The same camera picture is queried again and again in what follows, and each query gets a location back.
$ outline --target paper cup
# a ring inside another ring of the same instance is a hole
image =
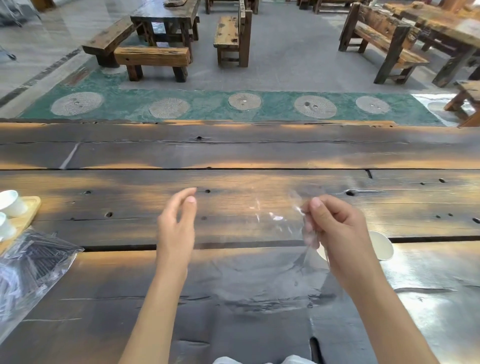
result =
[[[15,190],[0,192],[0,212],[17,218],[27,212],[28,207]]]
[[[378,231],[369,231],[370,240],[372,241],[373,250],[377,255],[378,260],[389,260],[393,257],[393,245],[390,239]],[[317,253],[323,259],[327,260],[324,247],[320,245],[317,249]]]
[[[13,238],[16,232],[17,229],[8,220],[7,215],[0,212],[0,242]]]

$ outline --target gray floor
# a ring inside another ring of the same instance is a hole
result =
[[[134,10],[141,2],[142,0],[74,0],[42,14],[41,21],[33,18],[22,28],[0,28],[1,45],[18,58],[18,61],[10,61],[6,57],[0,59],[0,97]],[[200,6],[200,41],[194,43],[194,62],[188,68],[186,83],[176,83],[170,68],[144,67],[144,79],[141,82],[125,81],[121,88],[455,92],[451,87],[440,89],[431,83],[435,71],[441,68],[448,57],[434,49],[422,52],[421,43],[416,45],[416,49],[431,61],[428,67],[418,67],[404,86],[390,81],[384,85],[375,85],[373,79],[384,54],[372,46],[363,55],[354,51],[338,52],[338,38],[346,16],[314,15],[312,11],[299,10],[295,2],[262,2],[260,13],[254,15],[252,20],[249,67],[219,68],[212,44],[216,24],[221,15],[236,12],[232,3],[216,2],[210,15],[204,13],[203,5]],[[457,78],[465,79],[470,72],[472,69],[464,69]]]

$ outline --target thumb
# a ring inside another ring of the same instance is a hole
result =
[[[197,214],[197,199],[193,196],[188,196],[181,207],[181,219],[180,225],[188,227],[191,225],[193,227],[193,221],[195,220],[195,215]]]
[[[310,214],[323,231],[329,232],[339,224],[339,222],[332,216],[327,206],[325,206],[318,197],[314,197],[310,201]]]

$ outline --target rustic wooden table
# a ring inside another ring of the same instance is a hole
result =
[[[480,21],[462,17],[441,8],[423,4],[413,7],[411,4],[385,4],[384,8],[398,18],[415,21],[421,27],[445,35],[458,41],[454,55],[438,72],[433,83],[445,87],[455,74],[464,67],[475,51],[480,48]]]
[[[142,6],[130,14],[132,23],[141,23],[145,39],[150,46],[156,47],[157,42],[181,41],[190,50],[190,59],[193,60],[192,40],[189,29],[192,29],[193,39],[198,40],[197,11],[200,0],[187,0],[177,7],[165,7],[163,0],[146,0]],[[155,34],[152,23],[163,23],[165,36]]]
[[[480,354],[479,128],[29,121],[0,122],[0,189],[40,196],[34,227],[89,252],[0,346],[6,363],[116,363],[154,272],[156,217],[187,186],[197,249],[172,362],[309,358],[311,337],[326,363],[374,362],[351,300],[292,269],[303,242],[269,215],[296,231],[293,191],[362,209],[395,243],[384,270],[440,361]]]

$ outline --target green floor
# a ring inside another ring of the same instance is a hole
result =
[[[75,85],[63,83],[37,100],[25,110],[20,118],[65,119],[50,110],[59,98],[77,92],[96,92],[102,95],[103,102],[95,110],[70,119],[127,119],[131,121],[158,122],[149,107],[155,101],[174,97],[185,100],[190,105],[188,111],[177,119],[190,120],[318,120],[306,116],[294,107],[295,100],[303,95],[317,95],[330,100],[336,106],[336,114],[328,120],[391,120],[399,125],[442,126],[420,102],[410,94],[362,94],[362,93],[314,93],[314,92],[260,92],[247,91],[262,99],[261,106],[252,110],[237,110],[228,103],[228,97],[236,92],[185,91],[185,90],[122,90],[119,85],[127,80],[126,73],[106,75],[99,69],[91,72]],[[358,97],[369,95],[390,106],[386,113],[372,114],[357,107]]]

